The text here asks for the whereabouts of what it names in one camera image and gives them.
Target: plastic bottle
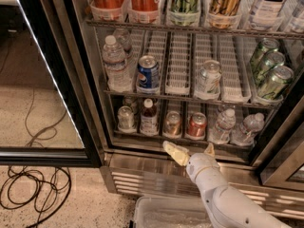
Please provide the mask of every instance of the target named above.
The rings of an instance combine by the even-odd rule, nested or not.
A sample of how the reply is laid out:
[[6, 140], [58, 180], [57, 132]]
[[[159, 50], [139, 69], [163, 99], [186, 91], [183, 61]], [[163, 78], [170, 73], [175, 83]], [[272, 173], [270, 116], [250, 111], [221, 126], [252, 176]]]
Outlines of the plastic bottle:
[[124, 92], [132, 88], [124, 49], [113, 35], [105, 37], [103, 61], [111, 90]]
[[129, 30], [126, 28], [116, 28], [113, 35], [116, 40], [123, 46], [127, 59], [133, 55], [132, 38]]
[[141, 132], [146, 135], [156, 135], [158, 131], [158, 109], [151, 99], [145, 99], [141, 112]]
[[229, 134], [236, 124], [236, 113], [234, 109], [228, 108], [218, 114], [217, 121], [212, 129], [211, 142], [223, 144], [229, 142]]
[[264, 115], [261, 113], [247, 116], [236, 129], [232, 131], [231, 143], [240, 146], [249, 146], [254, 143], [254, 138], [265, 125]]

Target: water bottle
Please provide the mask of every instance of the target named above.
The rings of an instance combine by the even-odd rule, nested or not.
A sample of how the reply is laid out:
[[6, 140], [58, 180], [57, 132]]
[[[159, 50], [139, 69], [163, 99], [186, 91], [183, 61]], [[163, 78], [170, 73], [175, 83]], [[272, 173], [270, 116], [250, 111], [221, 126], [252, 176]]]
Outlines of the water bottle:
[[158, 109], [151, 99], [145, 99], [141, 111], [141, 132], [145, 135], [156, 135], [158, 131]]
[[211, 142], [224, 144], [229, 142], [229, 135], [236, 124], [234, 109], [228, 108], [218, 114], [217, 121], [211, 131]]
[[103, 62], [111, 90], [124, 92], [132, 89], [124, 49], [113, 35], [105, 37]]
[[240, 146], [249, 146], [254, 143], [255, 136], [265, 125], [264, 115], [261, 113], [247, 116], [231, 134], [231, 143]]
[[130, 59], [133, 55], [132, 38], [129, 30], [126, 28], [116, 28], [113, 35], [116, 40], [123, 46], [127, 59]]

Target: beverage cooler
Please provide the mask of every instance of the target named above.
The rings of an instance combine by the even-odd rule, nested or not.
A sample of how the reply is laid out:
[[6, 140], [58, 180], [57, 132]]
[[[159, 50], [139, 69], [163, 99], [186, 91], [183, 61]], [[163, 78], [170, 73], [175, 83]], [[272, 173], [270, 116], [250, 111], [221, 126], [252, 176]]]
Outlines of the beverage cooler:
[[[198, 188], [162, 144], [194, 154], [213, 142], [233, 186], [275, 216], [304, 218], [301, 0], [276, 1], [282, 9], [267, 16], [252, 9], [257, 0], [229, 0], [230, 11], [220, 0], [17, 1], [85, 148], [6, 148], [1, 163], [90, 165], [100, 168], [109, 192], [191, 198], [200, 195]], [[109, 72], [103, 56], [117, 29], [127, 29], [132, 41], [127, 76]], [[283, 55], [288, 68], [287, 76], [280, 71], [285, 78], [278, 78], [279, 66], [263, 74], [262, 65], [272, 59], [261, 55], [273, 41], [273, 54]], [[264, 77], [259, 85], [258, 75]], [[143, 116], [145, 107], [156, 110]], [[215, 141], [218, 115], [227, 108], [236, 124]], [[145, 125], [149, 114], [153, 129]], [[263, 124], [250, 141], [240, 142], [234, 133], [250, 115]]]

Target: white bottle cap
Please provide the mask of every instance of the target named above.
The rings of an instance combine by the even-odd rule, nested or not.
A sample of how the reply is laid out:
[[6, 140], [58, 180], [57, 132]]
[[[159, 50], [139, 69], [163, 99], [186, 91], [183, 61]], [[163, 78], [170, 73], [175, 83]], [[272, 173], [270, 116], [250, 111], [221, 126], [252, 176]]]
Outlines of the white bottle cap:
[[231, 108], [226, 109], [226, 115], [227, 115], [229, 118], [235, 116], [235, 110], [234, 110], [234, 109], [231, 109]]
[[145, 99], [143, 105], [145, 108], [151, 108], [153, 106], [153, 101], [151, 99]]
[[113, 35], [108, 35], [105, 37], [105, 43], [107, 45], [114, 45], [116, 43], [116, 38]]
[[255, 115], [255, 119], [259, 122], [263, 121], [264, 120], [264, 115], [262, 113], [257, 113]]

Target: robotic arm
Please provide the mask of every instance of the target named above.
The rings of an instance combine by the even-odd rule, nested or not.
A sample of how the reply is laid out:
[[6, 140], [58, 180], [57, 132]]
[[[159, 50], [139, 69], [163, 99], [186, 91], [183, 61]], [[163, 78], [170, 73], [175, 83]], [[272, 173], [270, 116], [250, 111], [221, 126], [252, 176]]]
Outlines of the robotic arm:
[[186, 166], [214, 228], [291, 228], [228, 184], [211, 143], [204, 153], [191, 157], [186, 148], [171, 142], [164, 142], [163, 148], [178, 164]]

